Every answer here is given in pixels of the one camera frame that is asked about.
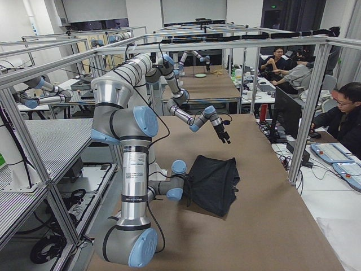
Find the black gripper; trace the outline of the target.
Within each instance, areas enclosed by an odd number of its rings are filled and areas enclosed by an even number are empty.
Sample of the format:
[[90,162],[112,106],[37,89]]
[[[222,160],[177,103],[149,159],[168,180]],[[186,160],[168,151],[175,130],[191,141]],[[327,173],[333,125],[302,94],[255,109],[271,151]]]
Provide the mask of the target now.
[[222,143],[225,143],[225,140],[228,144],[231,143],[230,139],[228,138],[228,133],[224,130],[223,124],[214,126],[214,130],[216,131],[216,134]]

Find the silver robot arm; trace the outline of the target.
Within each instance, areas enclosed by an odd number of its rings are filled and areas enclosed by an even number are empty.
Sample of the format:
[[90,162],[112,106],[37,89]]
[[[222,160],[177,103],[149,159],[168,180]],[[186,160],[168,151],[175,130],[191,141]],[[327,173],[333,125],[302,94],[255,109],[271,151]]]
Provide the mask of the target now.
[[133,86],[132,82],[110,75],[91,83],[96,100],[91,137],[118,145],[123,152],[121,209],[107,218],[95,238],[95,250],[105,261],[142,268],[152,260],[158,242],[147,207],[158,195],[181,200],[186,164],[176,160],[168,181],[148,179],[150,144],[159,126],[149,107],[127,108]]
[[161,76],[165,78],[171,90],[171,98],[167,101],[167,109],[171,115],[184,121],[194,133],[207,121],[210,121],[222,143],[231,143],[230,136],[224,129],[224,122],[217,114],[214,106],[206,107],[198,117],[191,116],[181,109],[181,105],[187,102],[190,96],[187,90],[179,86],[174,72],[174,61],[170,56],[163,54],[158,59],[155,59],[148,54],[139,54],[132,58],[132,60],[137,59],[150,61],[150,70],[139,74],[140,78],[144,78],[147,84],[154,84]]

